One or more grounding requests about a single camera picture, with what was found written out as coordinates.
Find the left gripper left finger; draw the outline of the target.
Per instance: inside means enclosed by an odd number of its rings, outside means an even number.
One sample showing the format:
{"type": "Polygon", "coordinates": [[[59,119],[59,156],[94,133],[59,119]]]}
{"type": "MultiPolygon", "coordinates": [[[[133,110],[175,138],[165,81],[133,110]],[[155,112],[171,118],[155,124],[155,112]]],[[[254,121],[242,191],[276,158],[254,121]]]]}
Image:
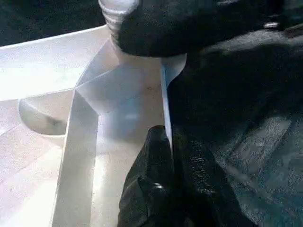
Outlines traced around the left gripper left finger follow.
{"type": "Polygon", "coordinates": [[[171,227],[174,225],[174,174],[165,128],[148,130],[133,162],[119,201],[120,227],[171,227]]]}

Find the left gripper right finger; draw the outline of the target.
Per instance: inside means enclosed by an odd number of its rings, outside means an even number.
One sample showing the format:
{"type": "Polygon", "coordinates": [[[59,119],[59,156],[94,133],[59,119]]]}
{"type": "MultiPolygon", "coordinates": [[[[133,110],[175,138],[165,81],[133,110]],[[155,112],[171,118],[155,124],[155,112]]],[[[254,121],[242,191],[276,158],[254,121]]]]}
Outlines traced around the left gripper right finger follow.
{"type": "Polygon", "coordinates": [[[224,170],[196,136],[173,135],[174,170],[196,227],[249,227],[224,170]]]}

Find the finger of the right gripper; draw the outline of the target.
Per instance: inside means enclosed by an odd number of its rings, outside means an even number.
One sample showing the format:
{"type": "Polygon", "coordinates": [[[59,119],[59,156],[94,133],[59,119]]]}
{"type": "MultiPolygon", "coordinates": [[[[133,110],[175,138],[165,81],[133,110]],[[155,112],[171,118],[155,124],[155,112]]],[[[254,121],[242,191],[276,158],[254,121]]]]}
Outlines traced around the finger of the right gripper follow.
{"type": "Polygon", "coordinates": [[[168,57],[213,45],[235,32],[239,1],[141,0],[126,14],[117,44],[130,55],[168,57]]]}

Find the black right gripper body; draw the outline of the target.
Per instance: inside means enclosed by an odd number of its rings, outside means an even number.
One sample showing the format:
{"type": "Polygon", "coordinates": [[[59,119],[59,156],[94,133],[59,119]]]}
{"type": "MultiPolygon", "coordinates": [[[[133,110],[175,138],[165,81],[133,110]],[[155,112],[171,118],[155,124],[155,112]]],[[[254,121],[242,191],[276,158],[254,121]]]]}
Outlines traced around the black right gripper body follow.
{"type": "Polygon", "coordinates": [[[303,29],[301,0],[242,0],[239,30],[300,31],[303,29]]]}

